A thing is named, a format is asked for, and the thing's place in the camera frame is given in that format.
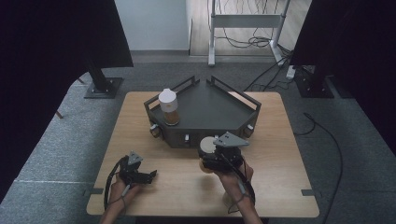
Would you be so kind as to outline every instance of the wall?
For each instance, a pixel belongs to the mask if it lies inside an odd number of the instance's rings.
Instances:
[[[116,0],[130,50],[188,50],[190,0]]]

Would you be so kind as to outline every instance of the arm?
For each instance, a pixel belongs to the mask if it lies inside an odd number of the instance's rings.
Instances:
[[[119,178],[118,174],[116,175],[116,179],[116,182],[111,185],[108,207],[100,219],[100,223],[102,224],[113,223],[120,213],[126,209],[129,204],[131,204],[134,196],[141,189],[141,186],[134,185],[126,192],[125,196],[121,197],[126,186]]]
[[[242,174],[245,173],[245,166],[242,165],[239,167],[239,170]],[[248,164],[246,164],[246,174],[247,179],[251,181],[253,177],[253,168],[251,168]],[[230,195],[234,202],[238,202],[236,206],[238,207],[241,215],[245,221],[245,224],[262,224],[262,220],[257,214],[256,208],[254,207],[253,202],[249,197],[246,197],[242,194],[241,189],[238,185],[238,177],[234,173],[224,174],[221,172],[215,172],[216,175],[219,176],[221,184],[223,185],[226,192]]]

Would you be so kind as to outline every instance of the cable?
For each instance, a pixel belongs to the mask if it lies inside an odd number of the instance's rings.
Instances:
[[[311,130],[309,130],[309,131],[306,132],[306,133],[293,133],[293,134],[296,135],[296,136],[303,136],[303,135],[310,134],[310,133],[312,133],[312,132],[315,130],[315,128],[317,127],[317,123],[314,122],[314,119],[311,117],[311,115],[309,115],[309,114],[307,114],[307,113],[304,113],[304,115],[312,121],[312,123],[314,124],[314,126],[312,126]]]
[[[277,81],[276,82],[276,84],[274,85],[274,86],[269,86],[269,85],[262,85],[262,84],[253,84],[253,85],[251,85],[251,87],[250,87],[250,91],[254,91],[253,89],[255,88],[255,87],[259,87],[259,89],[258,90],[256,90],[256,91],[262,91],[262,88],[265,88],[265,87],[267,87],[268,89],[273,89],[273,88],[276,88],[276,87],[279,87],[280,89],[283,89],[283,90],[288,90],[289,89],[289,84],[291,83],[291,82],[293,82],[294,81],[294,79],[292,79],[291,81]],[[283,84],[286,84],[286,87],[283,87],[283,86],[281,86],[281,85],[279,85],[278,83],[283,83]]]
[[[242,197],[241,197],[238,201],[236,201],[236,202],[234,202],[234,203],[232,203],[232,204],[230,205],[230,207],[228,208],[227,213],[228,213],[228,214],[231,214],[231,213],[238,212],[239,210],[231,211],[231,209],[233,208],[234,205],[236,205],[236,204],[242,202],[242,200],[244,200],[245,197],[248,197],[248,198],[251,200],[250,195],[247,195],[246,193],[242,194]]]
[[[117,168],[119,168],[119,165],[123,158],[121,158],[116,165],[114,166],[113,170],[111,170],[110,174],[108,175],[107,182],[106,182],[106,187],[105,187],[105,197],[104,197],[104,206],[105,210],[107,209],[108,206],[108,191],[110,190],[110,185],[111,185],[111,180],[113,179],[114,174],[117,171]]]
[[[338,144],[338,142],[335,139],[334,135],[329,130],[327,130],[325,127],[323,127],[321,124],[317,123],[310,114],[304,113],[304,115],[314,123],[314,127],[309,132],[307,132],[306,134],[312,133],[314,131],[316,125],[318,125],[321,129],[323,129],[332,138],[332,140],[334,141],[334,143],[337,146],[338,154],[340,156],[340,174],[339,174],[339,176],[337,178],[337,182],[335,184],[334,192],[332,193],[332,198],[331,198],[331,200],[329,202],[329,207],[327,209],[327,213],[326,213],[325,217],[323,218],[323,222],[322,223],[325,224],[327,222],[327,218],[329,217],[330,212],[332,211],[332,204],[334,202],[335,195],[338,192],[338,189],[340,187],[340,182],[341,182],[341,179],[342,179],[343,174],[344,174],[344,157],[343,157],[343,153],[341,151],[340,145]]]
[[[257,81],[257,79],[259,79],[260,77],[262,77],[266,72],[268,72],[269,70],[271,70],[271,68],[275,67],[278,63],[282,62],[283,60],[285,60],[286,57],[280,59],[279,61],[277,61],[276,63],[274,63],[271,67],[269,67],[267,70],[263,71],[258,77],[254,78],[254,80],[244,89],[244,91],[247,91],[248,88],[253,85],[253,83],[255,83]]]
[[[277,69],[277,72],[275,73],[273,78],[271,78],[271,80],[268,82],[268,84],[264,86],[264,89],[262,89],[262,91],[265,91],[270,86],[271,82],[273,82],[275,80],[275,78],[279,74],[280,70],[282,70],[282,68],[283,68],[283,63],[282,63],[282,65],[280,65],[279,69]]]
[[[243,158],[243,157],[242,157],[242,161],[244,162],[245,176],[248,178],[248,174],[247,174],[247,162],[245,161],[245,158]]]
[[[225,8],[226,8],[226,5],[228,4],[228,2],[229,2],[229,0],[227,0],[227,2],[225,3],[225,5],[223,7],[224,13],[226,13]],[[264,4],[264,2],[262,1],[262,14],[264,14],[265,10],[267,9],[267,2],[268,2],[268,0],[265,0],[265,4]],[[279,0],[276,1],[276,7],[275,7],[274,13],[276,13],[278,2],[279,2]],[[242,13],[243,13],[244,4],[245,4],[245,1],[242,1]],[[220,14],[222,14],[220,0],[218,0],[218,7],[219,7]],[[255,13],[252,13],[252,14],[260,13],[259,3],[257,1],[256,1],[256,8],[258,9],[258,11]],[[207,26],[209,27],[209,32],[212,32],[212,27],[210,26],[210,19],[209,19],[209,0],[206,0],[206,12],[207,12]],[[270,38],[264,37],[264,36],[255,36],[258,29],[259,28],[256,28],[256,30],[253,32],[253,37],[251,37],[248,41],[238,41],[238,40],[228,37],[227,32],[225,31],[224,27],[223,27],[223,32],[224,32],[225,36],[215,36],[215,38],[216,39],[226,39],[231,46],[233,46],[234,48],[237,48],[237,49],[246,49],[251,46],[259,48],[259,49],[265,48],[270,44],[270,41],[273,38],[274,28],[272,29]],[[233,42],[238,43],[238,44],[245,44],[245,46],[237,46]],[[286,48],[282,47],[280,44],[277,44],[277,46],[281,49],[283,56],[289,56],[292,53],[292,50],[286,49]]]
[[[247,191],[250,194],[250,199],[253,201],[253,204],[256,203],[256,194],[254,193],[254,189],[251,186],[248,178],[242,174],[242,172],[240,172],[238,169],[236,169],[233,164],[224,156],[224,154],[220,154],[221,158],[224,159],[227,164],[230,166],[230,168],[233,170],[234,173],[236,173],[239,176],[239,179],[242,181],[242,183],[245,185],[245,187],[247,188]]]

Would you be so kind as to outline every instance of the floor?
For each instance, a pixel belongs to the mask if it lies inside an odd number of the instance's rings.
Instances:
[[[208,67],[206,57],[172,58],[135,55],[134,68],[104,69],[107,77],[124,78],[114,100],[83,99],[91,78],[85,74],[82,79],[87,84],[76,81],[59,108],[64,118],[54,115],[2,201],[0,222],[98,223],[100,217],[88,215],[86,206],[126,92],[161,91],[192,75],[216,75],[243,90],[274,63],[274,59],[253,63],[244,62],[246,57],[220,57],[215,67]],[[256,83],[267,85],[277,70],[270,70]],[[332,133],[339,150],[319,126],[311,134],[295,137],[320,215],[270,217],[270,224],[394,223],[396,158],[359,104],[341,98],[335,90],[333,99],[301,98],[294,82],[282,83],[286,72],[281,69],[271,84],[274,87],[267,90],[281,94],[293,131],[304,133],[312,128],[304,116],[309,113]],[[134,218],[124,217],[118,223],[134,223]]]

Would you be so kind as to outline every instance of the black curtain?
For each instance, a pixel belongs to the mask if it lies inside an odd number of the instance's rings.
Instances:
[[[338,78],[396,154],[395,1],[313,0],[290,64]]]
[[[0,200],[70,85],[87,72],[82,50],[100,68],[133,66],[114,1],[1,3]]]

